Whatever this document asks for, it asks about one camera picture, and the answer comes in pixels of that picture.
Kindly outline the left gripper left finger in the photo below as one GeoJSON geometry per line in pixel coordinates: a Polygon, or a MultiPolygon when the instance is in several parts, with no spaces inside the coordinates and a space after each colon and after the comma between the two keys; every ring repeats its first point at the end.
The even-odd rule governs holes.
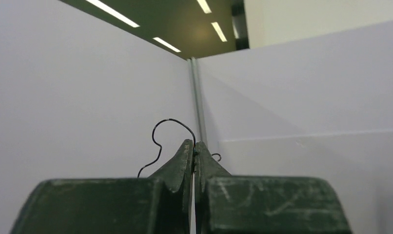
{"type": "Polygon", "coordinates": [[[22,206],[13,234],[188,234],[193,142],[145,178],[50,179],[22,206]]]}

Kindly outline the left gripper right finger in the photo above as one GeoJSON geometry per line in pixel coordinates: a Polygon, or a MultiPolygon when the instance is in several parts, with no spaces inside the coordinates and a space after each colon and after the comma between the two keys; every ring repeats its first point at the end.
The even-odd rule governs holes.
{"type": "Polygon", "coordinates": [[[349,234],[333,187],[304,176],[232,175],[196,144],[195,213],[199,234],[349,234]]]}

